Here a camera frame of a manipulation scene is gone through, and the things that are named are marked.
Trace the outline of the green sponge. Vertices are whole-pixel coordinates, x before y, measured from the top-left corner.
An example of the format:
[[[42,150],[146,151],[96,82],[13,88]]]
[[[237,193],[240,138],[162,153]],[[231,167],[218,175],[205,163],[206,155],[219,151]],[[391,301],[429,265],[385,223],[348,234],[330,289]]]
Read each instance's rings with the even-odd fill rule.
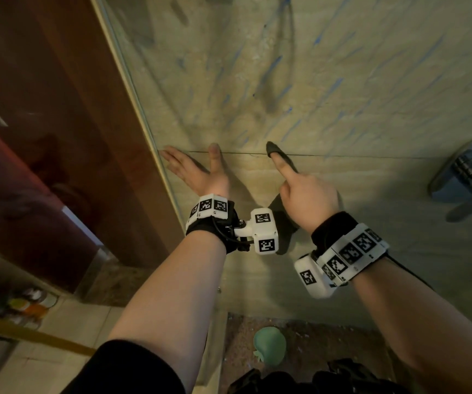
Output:
[[[286,354],[286,339],[279,328],[267,326],[258,330],[253,337],[253,355],[267,366],[281,364]]]

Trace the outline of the person's right forearm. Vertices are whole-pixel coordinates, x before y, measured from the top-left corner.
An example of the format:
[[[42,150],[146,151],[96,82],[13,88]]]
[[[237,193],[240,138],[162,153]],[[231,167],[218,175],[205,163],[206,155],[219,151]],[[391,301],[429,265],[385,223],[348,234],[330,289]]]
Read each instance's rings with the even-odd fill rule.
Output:
[[[428,394],[472,394],[472,322],[388,258],[352,280],[398,359]]]

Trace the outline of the person's left forearm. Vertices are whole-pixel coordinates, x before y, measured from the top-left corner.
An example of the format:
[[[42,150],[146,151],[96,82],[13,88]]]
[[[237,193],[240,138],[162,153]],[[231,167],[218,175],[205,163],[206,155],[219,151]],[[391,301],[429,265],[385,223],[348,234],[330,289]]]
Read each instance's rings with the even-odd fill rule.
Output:
[[[164,360],[191,393],[200,371],[226,247],[193,231],[149,276],[108,336],[139,344]]]

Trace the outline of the black garment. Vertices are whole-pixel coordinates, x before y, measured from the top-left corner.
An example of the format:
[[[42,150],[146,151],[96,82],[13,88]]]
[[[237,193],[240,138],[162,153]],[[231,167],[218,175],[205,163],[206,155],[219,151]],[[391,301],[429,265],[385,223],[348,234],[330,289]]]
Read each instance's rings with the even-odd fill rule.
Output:
[[[329,370],[317,371],[310,382],[297,382],[285,371],[262,377],[252,369],[229,385],[226,394],[411,394],[404,386],[377,378],[351,358],[329,361]]]

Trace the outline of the brass rail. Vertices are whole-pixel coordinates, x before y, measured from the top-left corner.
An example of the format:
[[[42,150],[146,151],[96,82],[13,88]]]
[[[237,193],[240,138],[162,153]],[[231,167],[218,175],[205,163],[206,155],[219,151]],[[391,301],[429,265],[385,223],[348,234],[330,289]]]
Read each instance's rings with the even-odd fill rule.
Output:
[[[0,337],[16,341],[25,341],[33,344],[42,344],[44,346],[72,352],[86,357],[92,356],[96,351],[92,347],[84,346],[74,341],[49,335],[40,331],[33,331],[2,319],[0,319]]]

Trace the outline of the brown wooden door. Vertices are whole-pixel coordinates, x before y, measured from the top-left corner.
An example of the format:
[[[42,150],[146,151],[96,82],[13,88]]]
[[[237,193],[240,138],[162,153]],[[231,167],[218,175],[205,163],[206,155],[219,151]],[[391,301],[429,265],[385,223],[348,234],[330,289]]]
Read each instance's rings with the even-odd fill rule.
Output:
[[[0,257],[79,298],[182,238],[95,0],[0,0]]]

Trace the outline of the person's right hand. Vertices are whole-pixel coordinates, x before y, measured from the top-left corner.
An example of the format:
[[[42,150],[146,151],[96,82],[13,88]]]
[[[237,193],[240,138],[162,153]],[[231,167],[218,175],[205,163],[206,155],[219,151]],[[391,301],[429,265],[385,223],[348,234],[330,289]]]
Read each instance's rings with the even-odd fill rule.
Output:
[[[336,188],[316,176],[297,173],[278,153],[271,154],[278,172],[288,181],[295,194],[295,209],[288,216],[308,234],[340,211]]]

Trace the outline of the cluster of toiletry bottles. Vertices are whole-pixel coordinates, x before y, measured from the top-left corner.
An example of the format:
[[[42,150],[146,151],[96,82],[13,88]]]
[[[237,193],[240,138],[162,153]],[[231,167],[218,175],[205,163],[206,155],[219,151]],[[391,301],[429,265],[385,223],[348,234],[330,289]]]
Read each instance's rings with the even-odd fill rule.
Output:
[[[60,297],[34,285],[0,281],[0,320],[37,331]]]

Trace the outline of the person's left hand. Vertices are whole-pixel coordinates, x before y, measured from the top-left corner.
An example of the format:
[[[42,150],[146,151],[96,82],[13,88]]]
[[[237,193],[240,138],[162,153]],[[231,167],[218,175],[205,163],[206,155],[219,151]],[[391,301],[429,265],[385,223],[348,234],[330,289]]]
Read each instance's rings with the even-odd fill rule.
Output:
[[[159,154],[167,162],[168,169],[198,196],[216,194],[230,199],[230,180],[226,172],[225,176],[211,176],[209,167],[172,146],[166,146]]]

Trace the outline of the black sleeve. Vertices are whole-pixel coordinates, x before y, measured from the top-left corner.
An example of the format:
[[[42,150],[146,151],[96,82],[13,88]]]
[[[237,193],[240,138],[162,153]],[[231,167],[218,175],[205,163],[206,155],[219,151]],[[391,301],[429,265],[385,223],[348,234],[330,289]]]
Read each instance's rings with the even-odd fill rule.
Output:
[[[60,394],[186,394],[159,356],[126,340],[102,344]]]

